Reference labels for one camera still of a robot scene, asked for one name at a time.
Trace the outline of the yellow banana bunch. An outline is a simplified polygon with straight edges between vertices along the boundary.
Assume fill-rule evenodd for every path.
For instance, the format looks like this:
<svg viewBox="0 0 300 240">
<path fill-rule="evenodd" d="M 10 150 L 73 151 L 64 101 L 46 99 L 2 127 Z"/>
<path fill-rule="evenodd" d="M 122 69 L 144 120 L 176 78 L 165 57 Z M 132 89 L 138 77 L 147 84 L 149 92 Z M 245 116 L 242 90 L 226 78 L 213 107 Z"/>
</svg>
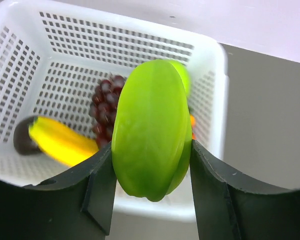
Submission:
<svg viewBox="0 0 300 240">
<path fill-rule="evenodd" d="M 78 165 L 99 151 L 94 139 L 45 116 L 34 119 L 28 127 L 28 134 L 43 153 L 68 167 Z"/>
</svg>

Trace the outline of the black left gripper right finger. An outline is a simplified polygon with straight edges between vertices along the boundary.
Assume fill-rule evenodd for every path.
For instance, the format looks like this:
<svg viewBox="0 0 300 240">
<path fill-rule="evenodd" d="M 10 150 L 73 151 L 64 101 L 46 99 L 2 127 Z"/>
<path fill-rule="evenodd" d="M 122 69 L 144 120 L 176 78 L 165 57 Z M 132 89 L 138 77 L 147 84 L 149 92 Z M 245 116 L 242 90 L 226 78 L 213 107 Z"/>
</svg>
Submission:
<svg viewBox="0 0 300 240">
<path fill-rule="evenodd" d="M 244 174 L 192 142 L 190 176 L 201 240 L 300 240 L 300 188 Z"/>
</svg>

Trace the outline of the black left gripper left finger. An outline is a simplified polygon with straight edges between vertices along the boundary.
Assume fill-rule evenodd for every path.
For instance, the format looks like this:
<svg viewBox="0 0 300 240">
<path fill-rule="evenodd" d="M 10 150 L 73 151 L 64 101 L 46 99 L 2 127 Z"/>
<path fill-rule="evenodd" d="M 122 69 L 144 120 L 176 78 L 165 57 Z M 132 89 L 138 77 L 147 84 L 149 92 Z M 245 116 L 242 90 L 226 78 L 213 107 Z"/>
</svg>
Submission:
<svg viewBox="0 0 300 240">
<path fill-rule="evenodd" d="M 0 240 L 103 240 L 116 181 L 110 145 L 38 185 L 0 180 Z"/>
</svg>

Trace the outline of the green apple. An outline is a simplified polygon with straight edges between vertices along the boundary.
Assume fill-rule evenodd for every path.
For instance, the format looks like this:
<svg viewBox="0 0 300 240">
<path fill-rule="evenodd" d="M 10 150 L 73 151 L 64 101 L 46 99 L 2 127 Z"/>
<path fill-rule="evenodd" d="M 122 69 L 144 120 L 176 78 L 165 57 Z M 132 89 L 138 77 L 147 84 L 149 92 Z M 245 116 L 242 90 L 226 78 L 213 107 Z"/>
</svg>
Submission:
<svg viewBox="0 0 300 240">
<path fill-rule="evenodd" d="M 183 83 L 183 86 L 184 86 L 184 90 L 185 90 L 185 94 L 187 97 L 190 96 L 190 93 L 191 93 L 191 77 L 190 77 L 190 74 L 187 70 L 187 68 L 182 64 L 180 63 L 179 61 L 176 61 L 176 60 L 173 60 L 173 59 L 169 59 L 168 62 L 170 64 L 172 64 L 172 66 L 175 68 L 175 70 L 178 72 L 181 80 L 182 80 L 182 83 Z"/>
</svg>

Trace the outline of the dark purple plum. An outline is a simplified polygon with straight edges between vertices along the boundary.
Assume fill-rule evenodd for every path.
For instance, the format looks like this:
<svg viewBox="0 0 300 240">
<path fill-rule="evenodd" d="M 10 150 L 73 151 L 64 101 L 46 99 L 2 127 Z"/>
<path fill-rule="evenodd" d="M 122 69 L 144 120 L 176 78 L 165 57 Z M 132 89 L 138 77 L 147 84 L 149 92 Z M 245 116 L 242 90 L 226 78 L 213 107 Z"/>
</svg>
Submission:
<svg viewBox="0 0 300 240">
<path fill-rule="evenodd" d="M 21 120 L 13 133 L 14 149 L 22 156 L 41 154 L 38 145 L 29 136 L 29 126 L 34 123 L 37 116 L 33 115 Z"/>
</svg>

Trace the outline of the red grape bunch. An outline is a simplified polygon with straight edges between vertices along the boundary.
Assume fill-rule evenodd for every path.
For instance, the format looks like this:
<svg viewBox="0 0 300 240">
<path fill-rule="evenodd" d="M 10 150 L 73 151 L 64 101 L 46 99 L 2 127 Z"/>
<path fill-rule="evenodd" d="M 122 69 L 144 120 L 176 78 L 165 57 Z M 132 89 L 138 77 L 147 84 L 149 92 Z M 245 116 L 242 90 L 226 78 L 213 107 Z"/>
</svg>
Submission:
<svg viewBox="0 0 300 240">
<path fill-rule="evenodd" d="M 108 79 L 104 78 L 96 86 L 91 97 L 89 114 L 95 119 L 92 131 L 99 149 L 112 140 L 119 97 L 125 82 L 125 78 L 118 74 Z"/>
</svg>

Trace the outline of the green starfruit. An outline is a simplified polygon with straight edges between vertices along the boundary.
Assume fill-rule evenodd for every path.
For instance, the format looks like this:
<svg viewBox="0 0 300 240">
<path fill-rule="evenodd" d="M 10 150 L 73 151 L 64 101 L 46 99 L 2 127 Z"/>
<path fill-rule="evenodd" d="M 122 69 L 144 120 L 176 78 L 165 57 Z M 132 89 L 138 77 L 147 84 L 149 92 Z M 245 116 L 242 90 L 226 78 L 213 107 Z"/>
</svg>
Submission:
<svg viewBox="0 0 300 240">
<path fill-rule="evenodd" d="M 111 142 L 122 189 L 152 202 L 163 199 L 179 184 L 175 176 L 191 140 L 187 97 L 175 67 L 164 59 L 137 66 L 120 93 Z"/>
</svg>

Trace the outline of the red cherry sprig with leaves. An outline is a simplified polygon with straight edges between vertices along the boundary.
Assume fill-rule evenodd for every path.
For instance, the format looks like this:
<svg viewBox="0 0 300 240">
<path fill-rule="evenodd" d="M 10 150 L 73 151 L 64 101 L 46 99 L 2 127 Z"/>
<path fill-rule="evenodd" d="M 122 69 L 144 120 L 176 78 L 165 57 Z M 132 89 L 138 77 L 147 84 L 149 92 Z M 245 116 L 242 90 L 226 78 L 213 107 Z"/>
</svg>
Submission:
<svg viewBox="0 0 300 240">
<path fill-rule="evenodd" d="M 196 140 L 196 135 L 194 132 L 196 126 L 196 118 L 193 116 L 193 109 L 191 107 L 189 107 L 188 109 L 189 109 L 191 129 L 192 129 L 192 139 Z"/>
</svg>

